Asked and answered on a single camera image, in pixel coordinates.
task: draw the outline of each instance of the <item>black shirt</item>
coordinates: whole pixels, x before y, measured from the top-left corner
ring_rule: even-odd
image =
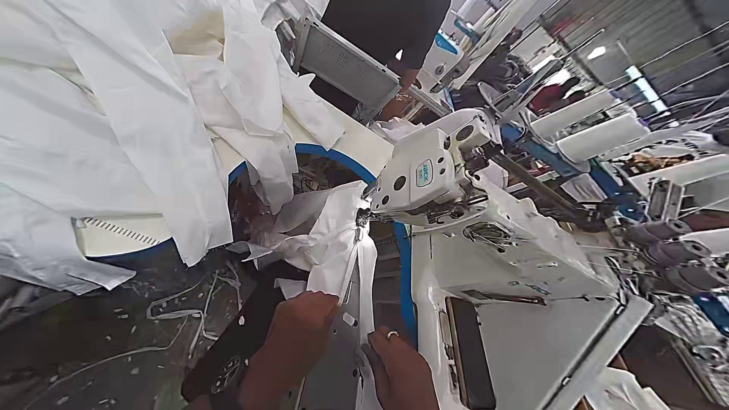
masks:
[[[451,0],[331,0],[321,21],[382,64],[420,69]]]

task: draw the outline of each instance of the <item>metal panel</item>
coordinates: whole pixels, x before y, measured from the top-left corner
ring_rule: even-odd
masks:
[[[362,102],[376,115],[400,90],[399,77],[319,21],[299,24],[294,71],[299,65]]]

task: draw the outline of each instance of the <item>factory floor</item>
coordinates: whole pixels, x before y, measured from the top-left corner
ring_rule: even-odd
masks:
[[[179,388],[186,369],[213,341],[200,337],[190,354],[200,318],[151,320],[147,308],[200,282],[163,310],[202,309],[215,270],[185,270],[170,263],[179,260],[172,243],[162,246],[144,256],[149,268],[112,291],[70,298],[0,332],[0,408],[184,407]],[[242,282],[241,293],[250,293],[254,282]],[[222,333],[237,311],[235,289],[218,280],[206,331]]]
[[[295,193],[358,179],[330,163],[322,165],[320,158],[300,155],[299,163],[304,177],[295,180]],[[262,213],[245,175],[231,185],[229,208],[233,237],[249,239],[250,221]],[[404,330],[392,224],[373,221],[370,229],[378,247],[375,325]],[[240,259],[219,248],[188,268],[171,240],[105,258],[137,274],[111,291],[70,297],[0,330],[0,409],[183,408],[182,380],[214,341],[203,335],[199,314],[174,317],[174,312],[206,310],[204,333],[221,334],[239,310],[238,298],[245,302],[260,275],[253,263]],[[238,295],[230,284],[234,281],[241,283]],[[151,306],[163,298],[169,300]]]

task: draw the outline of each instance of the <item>metal frame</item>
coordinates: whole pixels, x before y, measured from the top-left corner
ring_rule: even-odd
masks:
[[[384,66],[383,64],[380,64],[379,61],[375,60],[371,56],[369,56],[364,51],[360,50],[358,47],[347,41],[344,37],[340,36],[339,34],[335,33],[331,28],[326,27],[321,21],[318,21],[313,18],[304,17],[297,23],[297,42],[296,42],[296,50],[295,50],[295,58],[294,58],[294,64],[292,66],[292,69],[294,72],[298,72],[300,67],[304,67],[305,69],[309,69],[309,67],[306,66],[304,62],[304,53],[306,52],[306,44],[308,41],[309,34],[311,30],[317,30],[321,34],[325,35],[326,38],[331,40],[332,42],[336,43],[337,45],[341,46],[342,48],[346,48],[348,51],[353,53],[357,58],[360,58],[362,61],[364,61],[366,64],[375,67],[378,71],[382,72],[382,75],[385,77],[388,77],[393,82],[392,90],[387,93],[385,96],[383,96],[377,104],[374,104],[372,107],[364,107],[362,110],[362,115],[357,118],[357,120],[361,123],[368,123],[370,122],[387,104],[390,100],[392,100],[393,97],[397,95],[397,93],[400,91],[400,85],[399,85],[399,77],[397,74],[395,74],[392,70],[388,69],[387,66]],[[343,91],[347,95],[349,95],[352,98],[355,98],[357,101],[359,101],[359,98],[357,96],[353,96],[349,90],[346,89],[346,86],[342,84],[338,84],[336,81],[332,80],[330,76],[327,75],[327,73],[321,73],[313,71],[314,74],[321,77],[324,81],[328,82],[331,85],[334,85],[339,90]]]

